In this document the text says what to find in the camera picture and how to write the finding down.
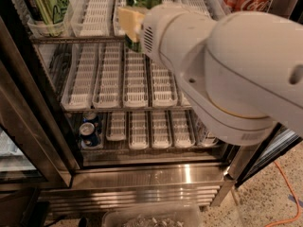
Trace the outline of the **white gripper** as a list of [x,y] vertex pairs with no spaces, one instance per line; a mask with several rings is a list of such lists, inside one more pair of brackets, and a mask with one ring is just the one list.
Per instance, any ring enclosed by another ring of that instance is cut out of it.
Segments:
[[217,24],[201,11],[182,4],[164,4],[149,11],[119,7],[117,14],[121,29],[131,41],[140,41],[145,55],[174,74],[203,61],[205,41]]

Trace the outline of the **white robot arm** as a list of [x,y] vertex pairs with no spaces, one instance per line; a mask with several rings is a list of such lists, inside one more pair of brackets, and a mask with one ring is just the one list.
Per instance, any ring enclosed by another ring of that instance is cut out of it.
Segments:
[[121,7],[120,27],[175,76],[193,111],[226,143],[251,146],[276,124],[303,136],[303,27],[241,11],[216,21],[192,7]]

